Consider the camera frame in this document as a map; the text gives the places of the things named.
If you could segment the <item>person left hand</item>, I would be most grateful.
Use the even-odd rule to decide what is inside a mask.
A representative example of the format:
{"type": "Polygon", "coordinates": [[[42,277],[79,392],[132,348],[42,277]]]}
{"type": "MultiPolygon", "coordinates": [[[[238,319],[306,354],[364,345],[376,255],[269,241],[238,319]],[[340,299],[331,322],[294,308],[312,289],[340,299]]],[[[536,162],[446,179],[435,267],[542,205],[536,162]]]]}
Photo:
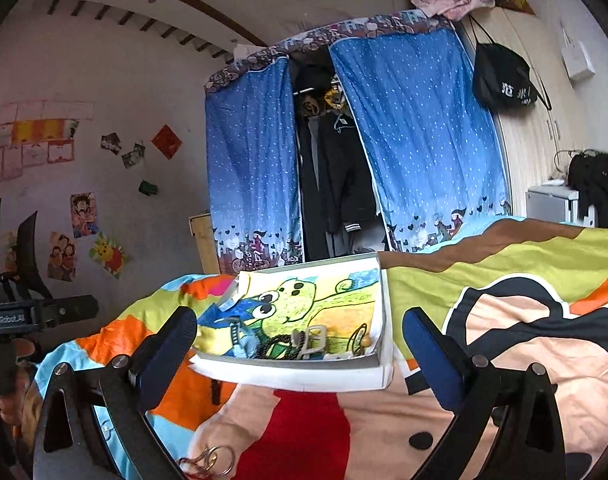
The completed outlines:
{"type": "MultiPolygon", "coordinates": [[[[13,346],[18,358],[28,358],[36,350],[34,343],[25,338],[14,339],[13,346]]],[[[0,396],[0,415],[6,424],[19,427],[22,424],[26,394],[34,380],[34,368],[31,362],[20,361],[15,367],[13,379],[12,391],[0,396]]]]}

